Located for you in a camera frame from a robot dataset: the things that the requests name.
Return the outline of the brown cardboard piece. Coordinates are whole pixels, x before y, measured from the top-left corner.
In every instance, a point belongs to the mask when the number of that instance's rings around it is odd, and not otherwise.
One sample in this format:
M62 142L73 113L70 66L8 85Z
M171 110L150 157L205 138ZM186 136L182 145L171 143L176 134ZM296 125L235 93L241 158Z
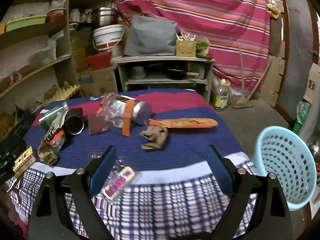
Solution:
M88 116L88 133L89 135L101 134L108 132L109 124L100 116L91 114Z

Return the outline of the long orange snack packet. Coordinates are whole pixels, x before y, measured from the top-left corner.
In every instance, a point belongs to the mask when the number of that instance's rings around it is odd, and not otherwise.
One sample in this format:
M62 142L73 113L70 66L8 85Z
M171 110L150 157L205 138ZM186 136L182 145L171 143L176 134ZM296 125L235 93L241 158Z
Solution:
M208 118L150 119L149 124L173 129L212 128L218 125L217 121Z

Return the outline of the pink yellow candy packet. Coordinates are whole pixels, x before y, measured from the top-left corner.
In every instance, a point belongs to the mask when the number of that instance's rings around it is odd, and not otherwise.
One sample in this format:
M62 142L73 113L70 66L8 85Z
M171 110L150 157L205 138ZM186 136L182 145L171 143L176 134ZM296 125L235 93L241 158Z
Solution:
M121 167L118 172L112 171L101 194L109 203L112 203L139 175L140 173L130 166Z

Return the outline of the light blue plastic basket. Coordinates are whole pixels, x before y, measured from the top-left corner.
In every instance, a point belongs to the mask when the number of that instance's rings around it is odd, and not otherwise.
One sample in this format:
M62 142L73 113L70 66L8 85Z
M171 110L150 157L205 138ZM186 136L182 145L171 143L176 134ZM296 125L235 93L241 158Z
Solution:
M310 201L317 182L316 164L298 135L280 126L263 129L256 139L252 162L260 176L277 176L289 210L299 210Z

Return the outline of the crumpled brown wrapper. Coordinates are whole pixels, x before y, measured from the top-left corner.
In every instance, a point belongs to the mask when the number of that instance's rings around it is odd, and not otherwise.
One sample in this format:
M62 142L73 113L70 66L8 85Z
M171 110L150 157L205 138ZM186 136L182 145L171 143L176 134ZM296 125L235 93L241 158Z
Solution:
M54 166L58 161L58 153L66 142L66 135L63 128L58 129L54 134L48 132L41 141L37 150L40 161L48 166Z

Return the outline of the black cup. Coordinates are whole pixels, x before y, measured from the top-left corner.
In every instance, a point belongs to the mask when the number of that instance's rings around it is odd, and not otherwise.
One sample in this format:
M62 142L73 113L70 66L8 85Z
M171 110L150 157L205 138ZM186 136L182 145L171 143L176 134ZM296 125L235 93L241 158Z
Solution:
M78 135L83 131L85 124L82 108L73 108L68 111L64 127L65 131L71 135Z

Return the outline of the blue red table cloth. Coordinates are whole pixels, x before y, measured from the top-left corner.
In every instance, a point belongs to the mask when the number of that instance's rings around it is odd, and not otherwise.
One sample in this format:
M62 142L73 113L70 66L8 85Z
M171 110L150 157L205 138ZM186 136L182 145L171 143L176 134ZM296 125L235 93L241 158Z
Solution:
M118 157L138 173L113 202L102 194L93 198L97 212L116 239L173 239L215 229L229 198L212 174L215 164L208 146L214 145L222 156L249 173L256 172L255 166L225 122L199 94L154 89L133 92L131 96L147 102L155 119L211 118L218 126L170 132L159 150L142 149L145 139L141 126L132 126L129 137L115 127L97 135L83 131L59 153L55 167L36 162L21 178L6 182L5 196L18 220L28 224L47 172L71 174L113 145Z

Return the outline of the clear jar with orange band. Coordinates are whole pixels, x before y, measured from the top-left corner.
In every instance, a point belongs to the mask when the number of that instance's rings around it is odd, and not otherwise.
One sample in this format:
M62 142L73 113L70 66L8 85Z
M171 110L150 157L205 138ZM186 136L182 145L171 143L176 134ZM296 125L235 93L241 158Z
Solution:
M129 137L131 124L144 125L152 116L151 106L145 101L110 92L103 96L97 117L109 125L121 128L122 135Z

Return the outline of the straw broom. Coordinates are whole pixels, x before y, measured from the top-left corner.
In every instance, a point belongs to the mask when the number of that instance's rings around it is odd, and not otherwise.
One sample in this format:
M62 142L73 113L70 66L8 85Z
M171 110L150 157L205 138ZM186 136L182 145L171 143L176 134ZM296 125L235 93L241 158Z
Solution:
M253 105L251 104L250 99L253 96L253 94L255 93L255 91L257 90L258 86L262 82L265 75L267 74L267 72L270 68L270 65L266 66L262 76L257 81L257 83L255 84L254 88L249 93L249 95L245 95L244 62L243 62L243 58L242 58L242 50L241 50L239 39L237 39L237 44L238 44L238 51L239 51L239 57L240 57L240 67L241 67L241 95L240 95L239 100L232 104L232 108L233 109L251 108L251 107L253 107Z

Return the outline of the crumpled brown paper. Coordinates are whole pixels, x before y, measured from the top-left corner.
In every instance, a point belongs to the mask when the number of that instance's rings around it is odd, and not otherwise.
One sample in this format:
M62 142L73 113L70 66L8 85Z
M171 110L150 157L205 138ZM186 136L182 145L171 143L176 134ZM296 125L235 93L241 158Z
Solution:
M147 139L147 142L141 145L142 149L157 150L165 145L168 129L163 126L149 126L146 130L140 132L140 135Z

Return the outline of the yellow small box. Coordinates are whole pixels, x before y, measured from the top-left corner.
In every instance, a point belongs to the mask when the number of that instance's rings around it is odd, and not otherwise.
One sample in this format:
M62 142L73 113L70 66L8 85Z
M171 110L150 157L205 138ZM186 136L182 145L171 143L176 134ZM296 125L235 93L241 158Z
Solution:
M33 148L30 146L15 160L13 166L14 177L18 179L35 161Z

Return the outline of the green can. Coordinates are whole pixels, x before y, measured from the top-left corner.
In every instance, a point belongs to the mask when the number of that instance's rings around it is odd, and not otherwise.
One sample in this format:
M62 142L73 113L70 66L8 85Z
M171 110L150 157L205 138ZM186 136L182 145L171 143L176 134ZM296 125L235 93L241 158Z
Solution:
M39 119L41 127L47 132L52 124L52 122L60 114L68 112L69 108L67 102L63 102L61 105L57 105L52 109L43 113L43 116Z

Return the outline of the yellow oil bottle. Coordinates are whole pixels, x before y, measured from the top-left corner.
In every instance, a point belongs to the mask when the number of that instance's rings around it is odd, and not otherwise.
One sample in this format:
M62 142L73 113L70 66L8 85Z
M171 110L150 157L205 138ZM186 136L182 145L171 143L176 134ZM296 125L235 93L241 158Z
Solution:
M230 82L227 79L220 79L215 86L214 107L216 109L224 109L228 106L231 89Z

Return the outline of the stacked steel bowls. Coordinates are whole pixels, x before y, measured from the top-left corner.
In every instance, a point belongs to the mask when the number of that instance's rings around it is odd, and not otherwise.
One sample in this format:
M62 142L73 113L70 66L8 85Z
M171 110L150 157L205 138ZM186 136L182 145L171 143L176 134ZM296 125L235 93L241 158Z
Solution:
M308 146L312 156L313 160L316 164L316 170L319 172L320 171L320 154L319 154L319 145L316 144L310 144Z

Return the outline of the green plastic bag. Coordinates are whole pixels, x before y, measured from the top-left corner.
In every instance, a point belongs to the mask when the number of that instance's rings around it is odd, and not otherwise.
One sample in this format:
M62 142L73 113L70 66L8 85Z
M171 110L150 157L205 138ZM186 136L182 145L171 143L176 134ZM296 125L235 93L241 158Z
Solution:
M293 132L299 134L310 111L311 104L305 101L300 101L296 108L296 121L293 127Z

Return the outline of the black frying pan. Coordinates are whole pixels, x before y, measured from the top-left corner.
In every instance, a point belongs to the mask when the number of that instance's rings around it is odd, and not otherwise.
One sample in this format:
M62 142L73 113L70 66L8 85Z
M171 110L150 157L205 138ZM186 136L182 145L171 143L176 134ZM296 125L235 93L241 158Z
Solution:
M167 69L167 78L172 80L185 80L188 77L199 77L199 73L188 72L180 69Z

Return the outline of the grey metal shelf rack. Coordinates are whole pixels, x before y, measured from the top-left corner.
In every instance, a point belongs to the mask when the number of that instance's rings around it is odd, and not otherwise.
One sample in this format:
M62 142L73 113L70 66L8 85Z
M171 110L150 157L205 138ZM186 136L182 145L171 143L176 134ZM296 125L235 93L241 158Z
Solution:
M210 100L214 59L211 57L127 56L114 61L119 92L143 89L191 89ZM167 78L167 69L199 73L185 80Z

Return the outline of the green leafy vegetables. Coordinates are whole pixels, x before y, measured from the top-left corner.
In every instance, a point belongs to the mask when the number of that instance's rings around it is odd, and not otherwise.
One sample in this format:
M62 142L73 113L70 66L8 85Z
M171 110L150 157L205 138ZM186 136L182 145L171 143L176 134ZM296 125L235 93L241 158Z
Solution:
M207 57L210 49L208 38L196 39L196 57Z

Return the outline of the bamboo chopstick holder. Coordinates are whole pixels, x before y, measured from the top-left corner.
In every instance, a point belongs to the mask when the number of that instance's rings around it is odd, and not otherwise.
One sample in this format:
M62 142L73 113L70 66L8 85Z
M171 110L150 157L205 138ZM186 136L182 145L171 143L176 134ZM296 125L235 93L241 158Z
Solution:
M196 56L195 35L176 33L176 55L179 57Z

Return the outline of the white plastic bucket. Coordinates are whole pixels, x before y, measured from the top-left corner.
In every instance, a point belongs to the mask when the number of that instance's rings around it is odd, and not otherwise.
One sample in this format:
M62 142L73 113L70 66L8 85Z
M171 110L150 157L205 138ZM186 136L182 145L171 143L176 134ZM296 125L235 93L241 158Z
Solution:
M93 47L95 50L110 51L113 59L124 56L124 29L120 24L100 27L93 31Z

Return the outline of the grey fabric bag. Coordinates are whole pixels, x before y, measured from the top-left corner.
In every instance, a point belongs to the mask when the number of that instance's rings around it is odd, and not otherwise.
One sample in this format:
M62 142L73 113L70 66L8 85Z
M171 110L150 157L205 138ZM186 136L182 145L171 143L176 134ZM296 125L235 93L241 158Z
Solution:
M124 47L126 56L173 56L177 23L160 18L134 16Z

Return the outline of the red striped hanging cloth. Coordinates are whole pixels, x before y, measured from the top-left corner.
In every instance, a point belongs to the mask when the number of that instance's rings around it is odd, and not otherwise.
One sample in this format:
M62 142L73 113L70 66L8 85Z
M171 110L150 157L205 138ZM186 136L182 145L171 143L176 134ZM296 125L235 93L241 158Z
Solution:
M177 23L184 34L209 40L215 75L241 87L237 39L244 62L245 89L252 90L268 57L270 16L267 0L118 0L116 7L130 24L135 15Z

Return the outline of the steel pot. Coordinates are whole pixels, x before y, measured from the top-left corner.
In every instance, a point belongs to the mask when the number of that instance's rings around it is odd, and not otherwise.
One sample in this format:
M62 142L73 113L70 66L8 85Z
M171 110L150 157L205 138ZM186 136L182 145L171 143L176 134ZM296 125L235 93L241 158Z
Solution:
M112 7L99 7L92 10L92 23L96 27L117 24L118 12Z

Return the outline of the wooden wall shelf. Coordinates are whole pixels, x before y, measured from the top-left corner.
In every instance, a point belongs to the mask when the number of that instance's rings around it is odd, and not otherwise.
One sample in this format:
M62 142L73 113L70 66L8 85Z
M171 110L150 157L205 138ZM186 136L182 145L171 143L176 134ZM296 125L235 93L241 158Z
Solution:
M68 13L69 0L10 0L1 12L1 104L22 106L78 84Z

